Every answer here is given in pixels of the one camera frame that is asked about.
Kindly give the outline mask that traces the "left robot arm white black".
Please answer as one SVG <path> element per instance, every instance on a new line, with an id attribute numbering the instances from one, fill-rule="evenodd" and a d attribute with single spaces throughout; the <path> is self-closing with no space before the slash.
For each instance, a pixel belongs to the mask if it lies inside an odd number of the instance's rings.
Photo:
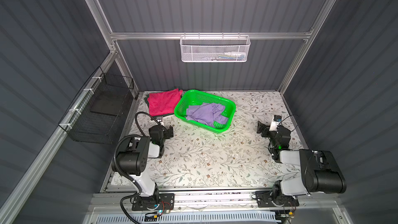
<path id="1" fill-rule="evenodd" d="M 173 127 L 162 125 L 149 128 L 149 136 L 131 134 L 123 137 L 114 151 L 112 170 L 132 182 L 140 197 L 155 196 L 158 187 L 146 172 L 147 162 L 162 158 L 165 141 L 173 137 Z"/>

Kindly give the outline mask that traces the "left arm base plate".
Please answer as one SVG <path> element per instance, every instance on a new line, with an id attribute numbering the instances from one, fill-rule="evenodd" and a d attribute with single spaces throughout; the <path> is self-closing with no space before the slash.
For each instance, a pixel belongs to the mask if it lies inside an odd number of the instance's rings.
<path id="1" fill-rule="evenodd" d="M 150 197 L 136 197 L 131 200 L 132 211 L 171 211 L 174 209 L 174 194 L 155 194 Z"/>

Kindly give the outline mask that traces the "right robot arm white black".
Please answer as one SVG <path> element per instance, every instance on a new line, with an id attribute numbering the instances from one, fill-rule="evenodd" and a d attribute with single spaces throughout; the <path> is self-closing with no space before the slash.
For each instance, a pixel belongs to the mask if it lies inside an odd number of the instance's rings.
<path id="1" fill-rule="evenodd" d="M 280 116 L 275 116 L 270 125 L 257 122 L 256 132 L 269 140 L 268 151 L 279 164 L 300 167 L 300 173 L 290 179 L 277 180 L 269 194 L 275 206 L 291 203 L 298 205 L 297 197 L 321 192 L 343 194 L 347 183 L 330 151 L 310 149 L 290 149 L 292 131 L 282 125 Z"/>

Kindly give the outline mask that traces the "purple t shirt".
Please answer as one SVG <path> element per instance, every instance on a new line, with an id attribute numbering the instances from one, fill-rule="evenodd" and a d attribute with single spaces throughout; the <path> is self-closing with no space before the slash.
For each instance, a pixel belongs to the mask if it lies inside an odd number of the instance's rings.
<path id="1" fill-rule="evenodd" d="M 186 119 L 214 128 L 214 122 L 219 124 L 228 122 L 229 118 L 222 115 L 225 108 L 225 106 L 217 103 L 191 105 L 186 110 Z"/>

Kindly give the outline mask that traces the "green plastic basket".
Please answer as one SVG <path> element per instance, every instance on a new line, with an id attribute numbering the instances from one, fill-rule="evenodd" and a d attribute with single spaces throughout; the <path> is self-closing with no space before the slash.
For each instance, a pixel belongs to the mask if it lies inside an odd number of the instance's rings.
<path id="1" fill-rule="evenodd" d="M 217 134 L 231 126 L 235 112 L 233 101 L 199 90 L 185 92 L 174 109 L 182 121 Z"/>

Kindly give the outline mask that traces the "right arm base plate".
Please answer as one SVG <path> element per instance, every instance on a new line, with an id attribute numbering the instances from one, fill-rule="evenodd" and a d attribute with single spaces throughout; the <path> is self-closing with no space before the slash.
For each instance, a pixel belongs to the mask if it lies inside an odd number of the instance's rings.
<path id="1" fill-rule="evenodd" d="M 299 201 L 292 196 L 277 195 L 271 190 L 256 191 L 254 199 L 257 201 L 258 207 L 298 207 Z"/>

